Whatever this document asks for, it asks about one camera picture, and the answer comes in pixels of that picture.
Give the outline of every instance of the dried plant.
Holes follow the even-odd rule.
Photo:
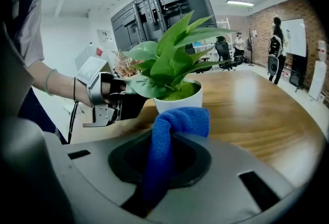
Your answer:
[[[139,73],[139,70],[133,68],[135,64],[139,64],[143,61],[133,60],[123,54],[122,51],[113,51],[115,54],[115,71],[120,75],[120,77],[131,77]]]

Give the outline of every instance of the wooden table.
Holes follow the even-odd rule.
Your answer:
[[[282,89],[252,71],[191,74],[204,88],[210,111],[209,137],[252,152],[294,186],[307,182],[324,148],[324,135],[311,116]],[[77,119],[72,143],[128,135],[152,128],[158,115],[147,100],[138,118],[103,128],[82,128]]]

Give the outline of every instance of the green leaf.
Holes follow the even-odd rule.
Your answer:
[[[174,69],[170,64],[170,58],[174,57],[176,49],[173,45],[168,45],[167,48],[163,51],[162,55],[156,60],[151,69],[151,76],[158,81],[161,76],[171,77],[174,80]]]
[[[180,76],[178,76],[172,83],[171,83],[171,87],[175,88],[177,87],[181,82],[182,80],[185,78],[185,76],[187,75],[187,73],[184,73]]]
[[[138,61],[155,60],[157,59],[156,46],[156,42],[146,41],[136,45],[130,51],[127,51],[124,54],[127,57]]]
[[[142,75],[150,78],[151,77],[150,71],[151,71],[151,69],[144,70],[144,71],[142,71]]]
[[[179,47],[179,48],[177,48],[177,50],[179,50],[181,52],[185,52],[185,46]]]
[[[206,22],[210,18],[211,16],[199,18],[197,21],[193,22],[187,27],[186,32],[189,33],[190,31],[196,29],[198,26],[200,26],[202,23]]]
[[[188,34],[186,33],[186,30],[184,30],[181,34],[179,34],[179,36],[177,37],[177,39],[174,42],[174,45],[176,45],[177,43],[181,42],[187,36],[188,36]]]
[[[146,70],[146,69],[151,69],[154,63],[155,60],[147,60],[139,64],[134,64],[132,65],[132,67],[138,70]]]
[[[179,90],[173,91],[165,96],[161,97],[163,101],[176,101],[185,99],[196,94],[200,90],[200,86],[196,83],[182,82]]]
[[[163,50],[170,45],[175,44],[178,37],[186,32],[187,26],[191,19],[193,11],[183,17],[180,21],[174,24],[169,30],[162,36],[161,40],[159,41],[156,47],[156,54],[160,56]]]
[[[190,57],[193,60],[193,64],[196,63],[203,55],[205,55],[208,51],[211,51],[213,48],[204,50],[204,51],[200,51],[198,53],[195,54],[191,54]]]
[[[130,80],[129,86],[139,95],[146,98],[157,98],[165,95],[168,89],[162,85],[154,82],[152,79],[138,75]]]
[[[230,29],[220,29],[220,28],[197,28],[188,33],[188,35],[175,45],[176,48],[190,44],[193,42],[205,40],[215,36],[220,36],[226,33],[235,32]]]
[[[171,45],[163,51],[160,58],[154,63],[151,76],[158,82],[165,78],[166,84],[171,83],[176,76],[186,72],[192,65],[193,60],[190,55]]]

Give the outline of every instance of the office chair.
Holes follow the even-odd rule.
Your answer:
[[[186,54],[195,54],[195,49],[194,49],[192,43],[185,45],[185,52],[186,52]],[[207,61],[208,59],[210,59],[210,58],[202,58],[203,61]],[[200,73],[200,72],[203,73],[203,72],[208,71],[210,69],[211,69],[211,67],[204,68],[204,69],[199,69],[199,70],[196,71],[196,73]]]
[[[231,59],[230,57],[230,51],[228,48],[228,43],[226,42],[225,38],[223,39],[218,39],[220,37],[217,37],[217,43],[215,44],[215,49],[217,50],[218,55],[220,56],[219,61],[226,61]],[[236,67],[236,62],[227,62],[224,64],[219,64],[219,67],[223,70],[232,70],[232,67]]]

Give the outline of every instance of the fluorescent light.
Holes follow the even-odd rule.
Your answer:
[[[232,1],[232,0],[227,0],[227,4],[233,4],[233,5],[242,5],[242,6],[248,6],[248,7],[253,7],[253,3],[248,3],[248,2],[242,2],[242,1]]]

